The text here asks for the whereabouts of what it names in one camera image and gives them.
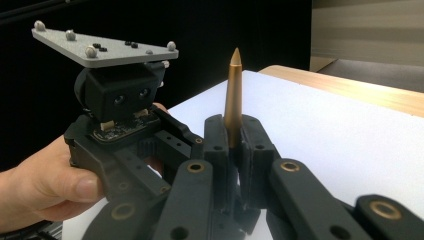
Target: brass insert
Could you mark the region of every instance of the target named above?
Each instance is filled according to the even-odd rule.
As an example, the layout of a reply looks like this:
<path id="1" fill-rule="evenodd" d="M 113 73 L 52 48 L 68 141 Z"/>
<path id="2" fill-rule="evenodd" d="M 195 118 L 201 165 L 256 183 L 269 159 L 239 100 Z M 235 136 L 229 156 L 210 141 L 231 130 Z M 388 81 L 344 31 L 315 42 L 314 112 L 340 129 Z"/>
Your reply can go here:
<path id="1" fill-rule="evenodd" d="M 379 215 L 380 217 L 387 218 L 390 220 L 399 220 L 402 218 L 402 213 L 395 206 L 384 201 L 372 201 L 370 202 L 371 210 Z"/>
<path id="2" fill-rule="evenodd" d="M 191 163 L 187 166 L 187 170 L 191 173 L 199 173 L 205 170 L 205 166 L 201 163 Z"/>
<path id="3" fill-rule="evenodd" d="M 135 213 L 135 206 L 132 203 L 121 203 L 112 210 L 112 218 L 118 221 L 128 219 Z"/>
<path id="4" fill-rule="evenodd" d="M 297 172 L 300 170 L 299 165 L 294 162 L 283 162 L 280 167 L 287 172 Z"/>

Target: black plastic part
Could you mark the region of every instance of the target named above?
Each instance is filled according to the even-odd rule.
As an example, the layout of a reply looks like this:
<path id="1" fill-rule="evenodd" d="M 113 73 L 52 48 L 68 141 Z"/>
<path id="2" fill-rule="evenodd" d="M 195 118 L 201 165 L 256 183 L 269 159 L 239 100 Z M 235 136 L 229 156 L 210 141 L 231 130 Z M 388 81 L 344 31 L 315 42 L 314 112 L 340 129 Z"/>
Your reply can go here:
<path id="1" fill-rule="evenodd" d="M 153 240 L 210 239 L 212 165 L 204 160 L 181 164 Z"/>
<path id="2" fill-rule="evenodd" d="M 371 239 L 301 162 L 275 160 L 270 182 L 299 239 Z"/>
<path id="3" fill-rule="evenodd" d="M 424 222 L 400 203 L 383 196 L 358 198 L 354 216 L 373 239 L 424 239 Z"/>
<path id="4" fill-rule="evenodd" d="M 271 164 L 279 154 L 258 119 L 247 115 L 242 119 L 244 149 L 240 186 L 243 204 L 247 208 L 266 208 L 270 189 L 268 176 Z"/>
<path id="5" fill-rule="evenodd" d="M 144 201 L 141 195 L 123 195 L 109 202 L 84 234 L 83 240 L 150 239 L 167 193 Z"/>
<path id="6" fill-rule="evenodd" d="M 282 219 L 271 211 L 267 211 L 266 222 L 268 224 L 273 239 L 297 239 L 297 234 L 294 231 L 292 224 L 288 222 L 287 219 Z"/>
<path id="7" fill-rule="evenodd" d="M 237 169 L 229 157 L 222 115 L 205 120 L 204 136 L 204 158 L 214 168 L 214 208 L 228 212 L 233 208 L 235 200 Z"/>
<path id="8" fill-rule="evenodd" d="M 129 64 L 84 70 L 84 97 L 79 99 L 100 122 L 125 120 L 152 105 L 164 73 L 164 64 L 154 67 Z M 140 98 L 140 93 L 146 89 L 149 94 Z"/>

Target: wooden surface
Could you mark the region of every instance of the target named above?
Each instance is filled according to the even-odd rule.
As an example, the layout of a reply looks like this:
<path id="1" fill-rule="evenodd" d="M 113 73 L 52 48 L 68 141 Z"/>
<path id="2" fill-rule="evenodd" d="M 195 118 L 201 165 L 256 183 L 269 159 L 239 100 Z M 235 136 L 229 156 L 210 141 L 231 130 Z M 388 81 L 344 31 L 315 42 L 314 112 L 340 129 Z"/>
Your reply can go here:
<path id="1" fill-rule="evenodd" d="M 327 76 L 283 66 L 269 66 L 260 73 L 331 93 L 424 117 L 424 93 Z"/>

